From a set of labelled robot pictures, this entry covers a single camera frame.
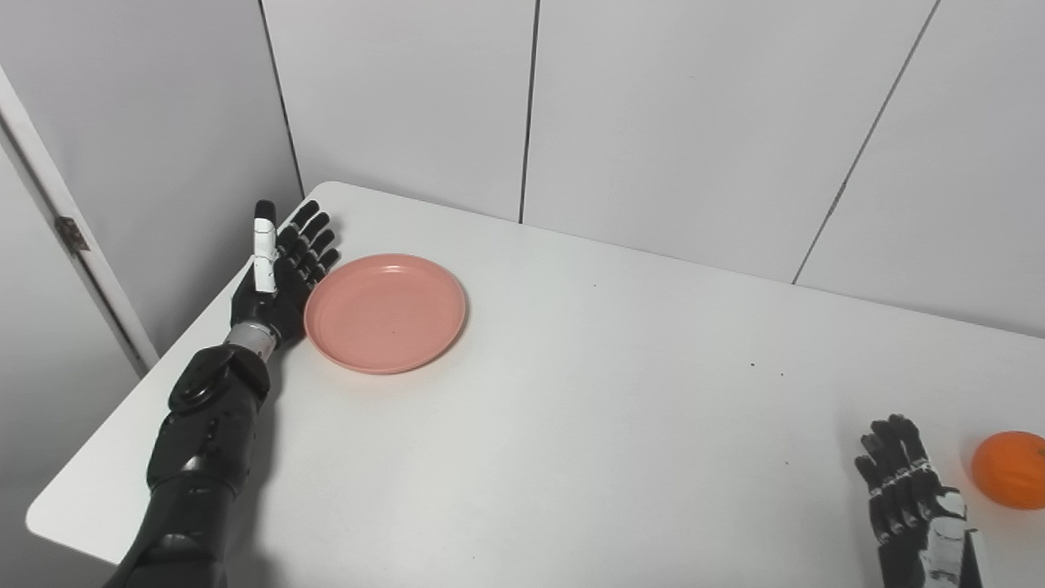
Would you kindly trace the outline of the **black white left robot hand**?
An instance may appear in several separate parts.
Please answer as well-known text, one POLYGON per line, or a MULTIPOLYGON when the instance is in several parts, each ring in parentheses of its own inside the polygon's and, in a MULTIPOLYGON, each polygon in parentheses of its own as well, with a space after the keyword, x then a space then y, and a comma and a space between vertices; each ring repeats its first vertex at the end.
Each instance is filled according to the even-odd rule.
POLYGON ((314 199, 276 222, 276 206, 257 202, 251 224, 251 260, 231 301, 231 327, 263 327, 278 348, 304 334, 304 311, 340 251, 330 216, 314 199))

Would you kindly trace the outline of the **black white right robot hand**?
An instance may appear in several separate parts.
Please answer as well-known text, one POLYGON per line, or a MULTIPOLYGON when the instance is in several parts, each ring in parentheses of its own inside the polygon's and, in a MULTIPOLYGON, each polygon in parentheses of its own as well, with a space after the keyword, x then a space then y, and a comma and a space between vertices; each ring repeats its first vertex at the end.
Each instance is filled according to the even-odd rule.
POLYGON ((981 531, 958 488, 940 481, 918 426, 892 414, 869 427, 854 465, 867 487, 885 587, 989 587, 981 531))

